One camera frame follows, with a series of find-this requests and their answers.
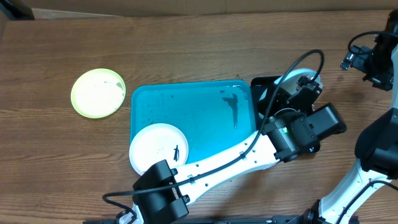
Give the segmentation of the light blue plate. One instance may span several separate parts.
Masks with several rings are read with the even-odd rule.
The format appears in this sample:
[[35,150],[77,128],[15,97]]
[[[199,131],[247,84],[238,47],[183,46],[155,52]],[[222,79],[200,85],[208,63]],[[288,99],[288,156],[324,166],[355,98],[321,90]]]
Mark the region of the light blue plate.
[[[290,72],[285,80],[282,82],[281,88],[286,90],[289,94],[293,95],[297,91],[297,81],[302,75],[305,75],[307,78],[313,78],[316,74],[316,71],[311,70],[309,68],[299,68]],[[271,81],[270,84],[266,84],[266,89],[261,90],[261,96],[259,100],[263,100],[268,91],[271,91],[271,88],[277,85],[282,77],[278,77],[276,80]]]

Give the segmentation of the pink white plate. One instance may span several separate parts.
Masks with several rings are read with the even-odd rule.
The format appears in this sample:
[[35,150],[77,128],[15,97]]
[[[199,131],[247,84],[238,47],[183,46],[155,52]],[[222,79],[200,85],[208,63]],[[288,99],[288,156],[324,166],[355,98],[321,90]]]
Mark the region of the pink white plate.
[[165,160],[169,167],[184,165],[189,146],[185,135],[170,124],[151,124],[140,130],[129,148],[132,168],[142,175],[155,163]]

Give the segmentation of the yellow plate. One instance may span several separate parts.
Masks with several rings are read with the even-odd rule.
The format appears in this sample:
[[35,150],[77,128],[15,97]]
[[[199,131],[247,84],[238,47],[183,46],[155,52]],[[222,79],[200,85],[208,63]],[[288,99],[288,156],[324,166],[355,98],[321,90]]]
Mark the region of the yellow plate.
[[70,99],[75,111],[99,119],[116,112],[126,97],[126,85],[113,70],[96,68],[82,74],[72,86]]

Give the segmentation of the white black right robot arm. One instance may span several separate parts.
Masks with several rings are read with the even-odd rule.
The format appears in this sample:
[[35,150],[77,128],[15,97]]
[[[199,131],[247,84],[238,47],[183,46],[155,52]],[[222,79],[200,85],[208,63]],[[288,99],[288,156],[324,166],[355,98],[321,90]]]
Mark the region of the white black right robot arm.
[[355,211],[377,190],[397,179],[397,48],[391,53],[393,84],[389,110],[359,135],[356,160],[342,181],[291,223],[358,223]]

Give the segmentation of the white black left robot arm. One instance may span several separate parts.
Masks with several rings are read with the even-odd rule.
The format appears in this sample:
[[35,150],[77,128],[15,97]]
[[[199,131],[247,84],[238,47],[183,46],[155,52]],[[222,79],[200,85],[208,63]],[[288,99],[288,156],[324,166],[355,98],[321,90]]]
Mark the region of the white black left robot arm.
[[[297,89],[292,89],[292,82]],[[188,206],[207,191],[234,177],[289,162],[317,151],[321,136],[311,127],[310,105],[322,92],[316,78],[279,78],[267,87],[275,90],[272,116],[239,144],[196,163],[171,166],[165,159],[152,164],[133,185],[133,206],[117,223],[173,223],[188,215]]]

